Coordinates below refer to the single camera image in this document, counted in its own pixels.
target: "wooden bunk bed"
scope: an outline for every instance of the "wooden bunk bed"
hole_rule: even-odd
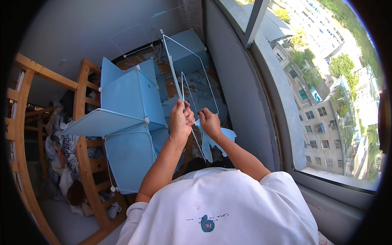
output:
[[[52,245],[57,245],[60,244],[60,242],[49,227],[48,223],[46,222],[33,192],[29,173],[27,170],[24,144],[25,129],[38,131],[38,143],[40,151],[39,156],[41,166],[43,168],[43,177],[48,178],[46,173],[44,173],[46,172],[44,171],[44,169],[46,169],[46,162],[44,159],[45,143],[43,141],[45,133],[43,133],[42,128],[45,127],[45,125],[42,123],[42,118],[44,116],[47,116],[47,112],[50,113],[51,111],[53,111],[53,107],[40,111],[35,111],[32,113],[26,113],[25,111],[27,97],[29,95],[30,85],[34,75],[41,77],[47,81],[53,82],[56,85],[72,90],[75,92],[73,120],[77,121],[83,116],[85,116],[85,103],[100,107],[100,103],[98,101],[86,97],[86,88],[89,87],[97,94],[99,94],[99,86],[89,82],[88,76],[89,72],[91,71],[100,78],[101,69],[85,58],[80,63],[78,80],[77,82],[74,82],[43,67],[42,65],[37,64],[36,62],[26,58],[21,54],[16,55],[14,64],[24,71],[24,76],[22,79],[20,79],[20,81],[18,81],[16,90],[10,88],[7,90],[7,97],[13,103],[11,118],[5,119],[7,129],[5,137],[7,140],[9,140],[11,145],[11,158],[9,162],[11,165],[12,172],[15,176],[15,181],[19,189],[19,194],[23,200],[27,211],[31,214],[32,219],[36,222],[39,230],[47,238],[49,243],[51,243]],[[37,117],[33,118],[33,120],[37,119],[40,122],[38,124],[40,126],[37,128],[25,128],[25,118],[27,116],[30,117],[35,115],[37,115]],[[87,147],[90,146],[101,146],[104,151],[104,156],[98,159],[89,159],[87,154]],[[115,192],[113,198],[103,203],[101,202],[101,199],[98,195],[98,192],[104,191],[111,186],[109,180],[96,185],[93,178],[93,173],[108,173],[106,152],[105,147],[103,147],[102,139],[86,140],[84,136],[81,136],[79,138],[76,148],[76,158],[79,163],[80,180],[83,184],[86,197],[92,210],[94,211],[97,222],[101,226],[98,231],[96,231],[90,237],[82,241],[80,244],[97,244],[126,219],[127,204],[125,202],[124,196],[122,196],[119,192]],[[115,202],[118,202],[118,204],[122,208],[122,211],[114,219],[110,220],[106,214],[105,209]]]

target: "hand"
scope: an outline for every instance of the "hand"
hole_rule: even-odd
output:
[[[169,138],[183,146],[185,146],[191,133],[191,127],[195,123],[194,113],[190,106],[188,101],[183,102],[181,99],[177,99],[177,103],[170,112]]]
[[[219,117],[207,108],[201,109],[198,115],[200,116],[200,123],[204,131],[216,142],[222,135]]]

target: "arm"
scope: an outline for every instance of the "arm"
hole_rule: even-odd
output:
[[[271,173],[255,156],[242,149],[235,142],[226,137],[220,129],[217,115],[207,108],[199,111],[201,126],[204,131],[227,153],[236,169],[249,175],[257,181]]]
[[[162,187],[171,183],[174,170],[194,124],[194,113],[187,101],[178,99],[170,112],[170,136],[159,152],[157,159],[142,181],[136,202],[149,202]]]

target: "white t-shirt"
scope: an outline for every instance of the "white t-shirt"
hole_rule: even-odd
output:
[[[318,244],[316,221],[288,173],[257,182],[225,170],[206,169],[132,204],[117,245]]]

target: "person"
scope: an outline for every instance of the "person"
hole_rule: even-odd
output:
[[[316,221],[291,176],[270,172],[227,138],[207,108],[198,114],[235,169],[207,168],[172,181],[195,122],[189,103],[178,99],[169,138],[127,210],[117,245],[318,244]]]

